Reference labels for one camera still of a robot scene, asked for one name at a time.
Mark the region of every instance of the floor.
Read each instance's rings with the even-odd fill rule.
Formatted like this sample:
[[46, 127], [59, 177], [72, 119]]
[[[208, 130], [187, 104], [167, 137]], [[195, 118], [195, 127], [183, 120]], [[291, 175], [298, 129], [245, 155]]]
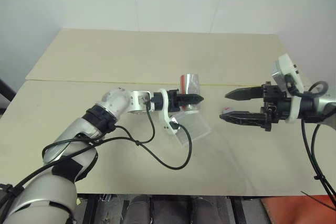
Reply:
[[[99, 202], [95, 224], [121, 224], [123, 209], [136, 195], [113, 195], [109, 202]], [[187, 199], [176, 200], [174, 196], [153, 195], [155, 224], [186, 224], [189, 223]], [[217, 209], [223, 224], [235, 224], [230, 200], [223, 196], [202, 196], [210, 201]], [[81, 200], [77, 206], [75, 218], [82, 223], [86, 200]], [[247, 224], [270, 224], [268, 216], [260, 200], [244, 200], [243, 209]]]

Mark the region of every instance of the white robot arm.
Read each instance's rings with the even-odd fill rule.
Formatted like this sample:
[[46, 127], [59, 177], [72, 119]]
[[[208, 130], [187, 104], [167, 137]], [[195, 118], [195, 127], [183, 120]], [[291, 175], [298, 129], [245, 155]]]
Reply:
[[[84, 138], [100, 141], [116, 128], [115, 123], [123, 113], [146, 111], [148, 104], [151, 111], [165, 109], [164, 113], [168, 113], [178, 111], [182, 105], [197, 104], [202, 100], [197, 94], [178, 94], [177, 90], [160, 90], [153, 97], [148, 91], [121, 88], [106, 93], [100, 102], [76, 119], [55, 141], [76, 138], [77, 142], [59, 143], [45, 151], [45, 167], [64, 157], [68, 159], [40, 173], [19, 192], [14, 202], [10, 202], [11, 208], [4, 223], [76, 223], [73, 219], [77, 199], [75, 182], [85, 178], [98, 159], [96, 149], [83, 141]], [[174, 133], [169, 122], [164, 120], [163, 124], [167, 124], [165, 129], [168, 132]], [[69, 158], [85, 149], [81, 154]]]

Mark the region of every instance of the red surface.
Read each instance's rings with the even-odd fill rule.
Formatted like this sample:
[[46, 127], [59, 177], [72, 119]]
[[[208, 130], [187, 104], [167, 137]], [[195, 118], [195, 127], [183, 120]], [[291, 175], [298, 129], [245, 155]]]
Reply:
[[180, 80], [180, 82], [181, 82], [181, 94], [184, 94], [184, 89], [185, 89], [185, 86], [184, 86], [184, 76], [181, 76], [181, 80]]
[[[332, 206], [326, 195], [314, 198]], [[336, 211], [308, 196], [264, 198], [262, 203], [273, 224], [336, 224]]]

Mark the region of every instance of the white plastic mount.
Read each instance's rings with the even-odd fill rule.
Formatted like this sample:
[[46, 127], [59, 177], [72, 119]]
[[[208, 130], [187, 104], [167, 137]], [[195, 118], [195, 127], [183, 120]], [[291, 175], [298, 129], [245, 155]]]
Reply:
[[293, 64], [288, 54], [284, 54], [276, 62], [274, 62], [272, 67], [272, 77], [281, 91], [286, 91], [287, 97], [291, 97], [290, 113], [289, 117], [286, 119], [286, 122], [292, 123], [299, 116], [301, 97], [292, 96], [288, 92], [285, 81], [285, 75], [287, 74], [290, 74], [293, 77], [296, 88], [300, 93], [303, 93], [305, 89], [303, 87], [297, 66]]
[[159, 110], [159, 120], [162, 125], [162, 127], [165, 129], [165, 131], [168, 134], [175, 135], [177, 133], [177, 130], [173, 129], [171, 125], [169, 124], [171, 122], [171, 119], [168, 115], [168, 94], [165, 89], [159, 89], [159, 92], [162, 94], [163, 98], [163, 107], [162, 110]]

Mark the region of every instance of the metal frame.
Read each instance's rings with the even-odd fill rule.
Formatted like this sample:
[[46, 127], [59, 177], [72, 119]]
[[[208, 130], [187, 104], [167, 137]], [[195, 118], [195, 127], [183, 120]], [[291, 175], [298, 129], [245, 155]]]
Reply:
[[127, 208], [128, 208], [129, 205], [130, 205], [129, 200], [124, 200], [124, 202], [122, 204], [122, 210], [121, 210], [121, 216], [120, 216], [119, 224], [122, 224], [122, 222], [125, 218], [126, 212], [127, 212]]
[[96, 216], [97, 205], [99, 201], [99, 194], [78, 194], [78, 198], [87, 199], [83, 224], [94, 224]]
[[242, 198], [237, 196], [230, 196], [230, 200], [236, 224], [246, 224]]

